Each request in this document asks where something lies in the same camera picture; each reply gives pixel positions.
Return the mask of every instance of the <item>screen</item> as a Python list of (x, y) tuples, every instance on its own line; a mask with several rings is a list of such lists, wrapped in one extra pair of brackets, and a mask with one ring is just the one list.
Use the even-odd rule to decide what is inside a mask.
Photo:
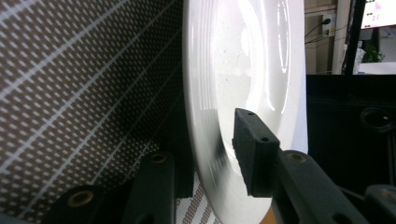
[(393, 24), (396, 24), (396, 0), (366, 1), (361, 29), (370, 29)]

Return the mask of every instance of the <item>white plate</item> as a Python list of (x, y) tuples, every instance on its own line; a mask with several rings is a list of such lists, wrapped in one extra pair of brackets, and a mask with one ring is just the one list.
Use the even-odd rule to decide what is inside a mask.
[(198, 175), (222, 223), (259, 223), (271, 199), (248, 196), (234, 110), (258, 114), (283, 149), (306, 152), (304, 1), (185, 1), (183, 73)]

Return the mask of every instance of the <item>green plant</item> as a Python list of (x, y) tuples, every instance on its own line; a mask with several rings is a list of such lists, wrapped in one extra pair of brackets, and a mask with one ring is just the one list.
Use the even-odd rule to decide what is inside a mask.
[(366, 51), (362, 59), (364, 63), (382, 63), (385, 58), (385, 55), (378, 52), (373, 45), (367, 45), (364, 51)]

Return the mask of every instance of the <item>dotted fabric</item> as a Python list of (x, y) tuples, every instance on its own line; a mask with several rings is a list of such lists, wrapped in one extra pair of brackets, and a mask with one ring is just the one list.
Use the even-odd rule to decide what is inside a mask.
[(182, 5), (0, 3), (1, 213), (39, 222), (62, 193), (112, 189), (158, 149), (183, 94)]

